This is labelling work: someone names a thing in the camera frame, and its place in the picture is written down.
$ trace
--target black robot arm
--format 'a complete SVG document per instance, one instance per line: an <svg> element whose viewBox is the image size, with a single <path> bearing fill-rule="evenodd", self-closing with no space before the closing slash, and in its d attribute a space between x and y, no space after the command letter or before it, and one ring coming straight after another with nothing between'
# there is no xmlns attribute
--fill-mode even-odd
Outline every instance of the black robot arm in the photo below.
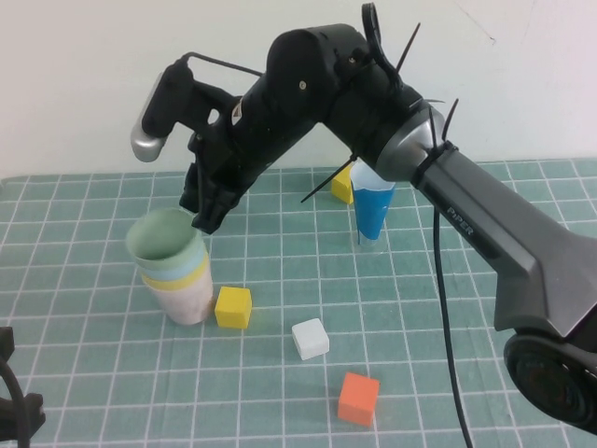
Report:
<svg viewBox="0 0 597 448"><path fill-rule="evenodd" d="M259 175L323 123L381 177L420 190L497 271L494 325L517 332L505 352L513 381L545 413L597 434L596 241L445 140L444 118L383 55L374 8L363 12L367 38L344 24L278 37L243 97L195 81L184 56L149 96L132 132L135 155L155 160L175 123L189 127L195 161L181 205L213 233Z"/></svg>

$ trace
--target cutting mat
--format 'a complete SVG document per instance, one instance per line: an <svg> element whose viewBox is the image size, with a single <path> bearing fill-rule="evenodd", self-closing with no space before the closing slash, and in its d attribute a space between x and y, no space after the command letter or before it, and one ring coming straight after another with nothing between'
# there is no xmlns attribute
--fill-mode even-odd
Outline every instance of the cutting mat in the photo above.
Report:
<svg viewBox="0 0 597 448"><path fill-rule="evenodd" d="M597 160L483 167L563 225L597 236ZM250 287L244 332L177 327L157 308L124 236L147 210L177 206L182 173L56 175L4 182L0 324L10 365L42 393L35 446L414 448L463 445L432 275L432 208L407 185L382 234L354 250L354 214L329 170L268 171L206 237L218 285ZM476 446L594 446L529 405L502 362L510 333L493 322L495 275L442 229L452 334ZM322 318L331 350L301 362L292 325ZM336 417L347 371L382 382L371 429Z"/></svg>

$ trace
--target plastic cup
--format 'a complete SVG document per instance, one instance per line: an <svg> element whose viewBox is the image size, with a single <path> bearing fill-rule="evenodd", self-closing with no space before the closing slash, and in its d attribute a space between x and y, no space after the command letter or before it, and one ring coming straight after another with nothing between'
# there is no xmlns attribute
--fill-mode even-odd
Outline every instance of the plastic cup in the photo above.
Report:
<svg viewBox="0 0 597 448"><path fill-rule="evenodd" d="M135 222L126 238L144 283L182 325L201 322L214 308L209 255L192 218L175 208L155 210Z"/></svg>
<svg viewBox="0 0 597 448"><path fill-rule="evenodd" d="M362 246L374 246L380 238L396 184L386 182L359 160L351 169L351 185L357 242Z"/></svg>
<svg viewBox="0 0 597 448"><path fill-rule="evenodd" d="M145 279L144 282L158 299L161 309L177 324L198 324L209 317L215 308L214 284L209 263L203 275L188 287L163 290L152 287Z"/></svg>

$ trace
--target black cable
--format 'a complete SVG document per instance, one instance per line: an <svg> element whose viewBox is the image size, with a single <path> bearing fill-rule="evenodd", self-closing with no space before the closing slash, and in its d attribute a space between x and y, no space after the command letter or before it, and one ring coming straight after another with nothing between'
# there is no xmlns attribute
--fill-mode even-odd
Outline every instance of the black cable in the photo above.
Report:
<svg viewBox="0 0 597 448"><path fill-rule="evenodd" d="M7 385L8 393L12 399L12 407L15 413L17 423L17 446L19 448L29 448L29 417L27 415L27 406L25 397L22 395L21 386L17 381L12 369L7 362L0 357L0 376Z"/></svg>
<svg viewBox="0 0 597 448"><path fill-rule="evenodd" d="M221 65L223 67L231 68L233 70L238 70L239 72L245 72L250 75L255 75L256 77L261 77L263 75L263 73L258 72L257 70L253 70L252 68L243 67L242 65L237 65L236 63L227 63L226 61L220 61L219 59L215 59L210 56L205 56L204 54L200 54L195 51L190 51L189 53L185 54L183 58L187 60L189 58L201 59L202 61L206 61L207 63L214 63L215 65Z"/></svg>
<svg viewBox="0 0 597 448"><path fill-rule="evenodd" d="M436 259L437 289L439 291L439 306L441 307L441 321L444 329L444 341L446 342L446 358L448 359L448 370L450 371L451 391L454 395L454 404L460 428L465 437L466 448L473 448L473 441L466 425L463 403L460 398L458 382L456 380L456 366L454 364L454 353L451 347L450 317L448 316L448 299L446 298L446 286L444 285L444 272L441 268L441 252L439 247L439 212L437 209L433 213L433 253Z"/></svg>

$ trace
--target wooden block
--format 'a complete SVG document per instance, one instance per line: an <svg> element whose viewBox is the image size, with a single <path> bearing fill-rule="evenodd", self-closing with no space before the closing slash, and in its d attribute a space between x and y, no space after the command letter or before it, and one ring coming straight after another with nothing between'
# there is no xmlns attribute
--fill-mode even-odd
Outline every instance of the wooden block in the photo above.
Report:
<svg viewBox="0 0 597 448"><path fill-rule="evenodd" d="M292 338L304 361L329 352L329 338L319 319L311 319L292 327Z"/></svg>
<svg viewBox="0 0 597 448"><path fill-rule="evenodd" d="M338 418L370 427L379 393L379 381L356 373L346 373L340 392Z"/></svg>
<svg viewBox="0 0 597 448"><path fill-rule="evenodd" d="M246 329L251 317L251 291L245 287L222 287L215 305L217 325L226 329Z"/></svg>
<svg viewBox="0 0 597 448"><path fill-rule="evenodd" d="M351 186L351 168L350 164L332 179L332 194L341 201L353 203L353 187Z"/></svg>

